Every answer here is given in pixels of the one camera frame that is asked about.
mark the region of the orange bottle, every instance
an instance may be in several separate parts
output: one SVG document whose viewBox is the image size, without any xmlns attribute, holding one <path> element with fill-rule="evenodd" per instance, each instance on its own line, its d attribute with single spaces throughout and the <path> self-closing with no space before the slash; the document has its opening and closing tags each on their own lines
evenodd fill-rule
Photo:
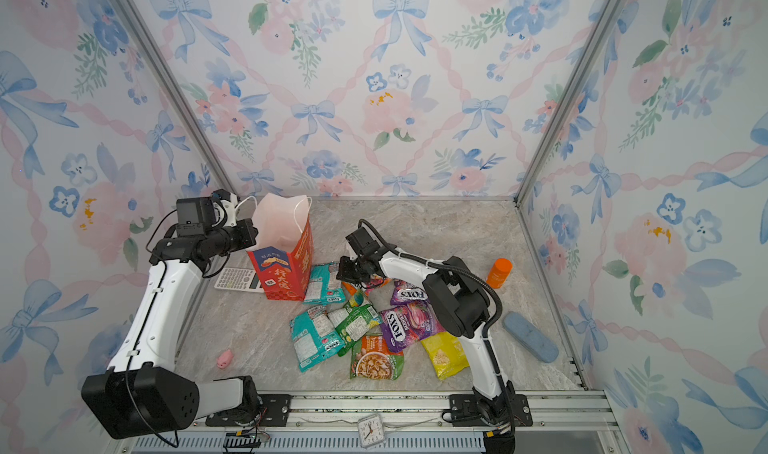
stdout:
<svg viewBox="0 0 768 454">
<path fill-rule="evenodd" d="M 488 283 L 494 289 L 498 289 L 504 284 L 504 281 L 512 272 L 512 262 L 504 257 L 499 257 L 496 262 L 493 263 L 491 272 L 488 273 L 488 278 L 485 282 Z"/>
</svg>

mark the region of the black mounting plate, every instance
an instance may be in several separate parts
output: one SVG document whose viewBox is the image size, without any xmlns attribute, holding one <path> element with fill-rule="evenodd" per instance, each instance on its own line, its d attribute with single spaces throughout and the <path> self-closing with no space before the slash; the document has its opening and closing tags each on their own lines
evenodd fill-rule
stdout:
<svg viewBox="0 0 768 454">
<path fill-rule="evenodd" d="M 288 414 L 290 414 L 290 394 L 259 394 L 262 402 L 261 409 L 266 408 L 266 412 L 261 417 L 259 427 L 285 427 L 288 423 Z M 242 427 L 235 421 L 212 414 L 205 420 L 208 427 Z"/>
<path fill-rule="evenodd" d="M 448 401 L 451 405 L 451 418 L 454 419 L 451 424 L 454 426 L 488 426 L 488 424 L 480 419 L 480 411 L 478 411 L 474 394 L 452 394 L 448 396 Z M 515 394 L 511 401 L 512 414 L 515 418 L 514 425 L 532 426 L 533 417 L 531 417 L 531 409 L 528 407 L 528 398 L 523 394 Z"/>
</svg>

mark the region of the blue case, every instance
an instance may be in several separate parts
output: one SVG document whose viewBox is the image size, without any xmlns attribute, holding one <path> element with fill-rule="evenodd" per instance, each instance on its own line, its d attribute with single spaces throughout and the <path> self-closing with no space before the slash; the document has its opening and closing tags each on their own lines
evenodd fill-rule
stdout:
<svg viewBox="0 0 768 454">
<path fill-rule="evenodd" d="M 541 362 L 551 363 L 558 358 L 558 347 L 520 314 L 507 314 L 504 328 Z"/>
</svg>

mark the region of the purple candy bag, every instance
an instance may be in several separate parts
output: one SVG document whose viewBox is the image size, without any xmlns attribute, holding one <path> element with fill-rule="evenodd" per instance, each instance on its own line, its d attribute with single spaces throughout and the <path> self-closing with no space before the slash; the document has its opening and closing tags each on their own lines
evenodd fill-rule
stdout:
<svg viewBox="0 0 768 454">
<path fill-rule="evenodd" d="M 413 284 L 408 284 L 404 280 L 396 280 L 395 289 L 392 291 L 392 300 L 390 300 L 389 303 L 393 306 L 398 306 L 408 304 L 414 300 L 424 300 L 429 302 L 427 293 L 424 292 L 424 289 L 419 286 L 414 286 Z"/>
<path fill-rule="evenodd" d="M 379 314 L 384 320 L 384 341 L 393 353 L 402 352 L 411 344 L 446 331 L 437 322 L 432 306 L 423 300 L 383 310 Z"/>
</svg>

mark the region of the yellow snack bag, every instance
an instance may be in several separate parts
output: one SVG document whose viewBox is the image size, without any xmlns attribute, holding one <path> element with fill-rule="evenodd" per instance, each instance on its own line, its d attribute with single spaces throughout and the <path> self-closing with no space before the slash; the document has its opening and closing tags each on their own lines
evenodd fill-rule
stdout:
<svg viewBox="0 0 768 454">
<path fill-rule="evenodd" d="M 422 346 L 427 350 L 429 359 L 435 367 L 435 373 L 440 380 L 446 380 L 469 367 L 469 362 L 464 354 L 462 344 L 458 338 L 449 333 L 435 334 L 422 341 Z"/>
</svg>

